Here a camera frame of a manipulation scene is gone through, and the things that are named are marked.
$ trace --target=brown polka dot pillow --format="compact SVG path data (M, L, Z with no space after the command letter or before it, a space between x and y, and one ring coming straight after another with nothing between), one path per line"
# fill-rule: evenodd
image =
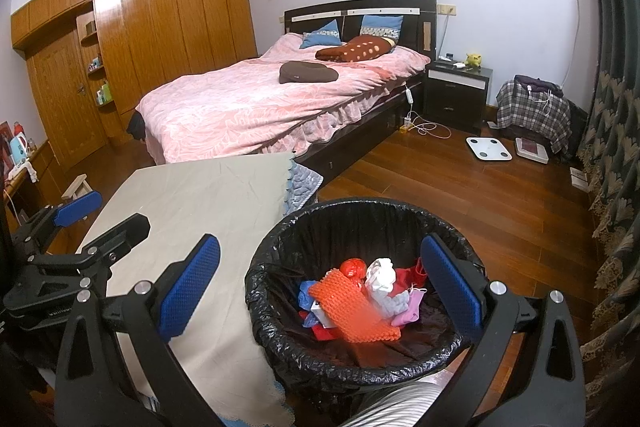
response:
M374 35L358 35L342 46L316 52L317 60L329 62L361 62L373 60L391 51L392 41Z

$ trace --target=blue gripper pad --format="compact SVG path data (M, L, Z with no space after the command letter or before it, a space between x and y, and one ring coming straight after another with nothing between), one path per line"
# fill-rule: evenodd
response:
M77 200L71 201L58 209L53 224L57 227L69 227L76 221L80 221L83 217L88 216L94 210L98 210L102 204L102 196L100 192L92 190L84 196L80 196Z
M220 243L205 235L186 259L184 268L160 305L158 333L165 342L181 335L220 264Z
M422 265L458 333L477 344L482 337L481 303L456 267L453 254L437 239L428 235L422 240Z

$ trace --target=nightstand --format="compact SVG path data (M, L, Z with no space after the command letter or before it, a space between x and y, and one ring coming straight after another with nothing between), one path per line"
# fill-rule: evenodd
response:
M424 76L423 116L475 134L480 134L489 81L487 68L453 68L447 62L432 62Z

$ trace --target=pink bedspread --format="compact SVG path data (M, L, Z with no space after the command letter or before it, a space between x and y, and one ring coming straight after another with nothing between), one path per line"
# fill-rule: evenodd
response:
M156 163L251 152L305 152L313 142L358 121L382 96L422 71L428 57L398 46L375 60L324 62L339 77L325 84L279 84L288 60L315 60L321 46L300 50L302 36L282 36L261 58L186 75L143 97L147 148Z

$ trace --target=yellow plush toy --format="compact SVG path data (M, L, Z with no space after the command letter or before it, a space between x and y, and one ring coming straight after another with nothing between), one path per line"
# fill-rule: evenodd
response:
M482 57L478 53L466 54L465 66L468 68L479 68L482 63Z

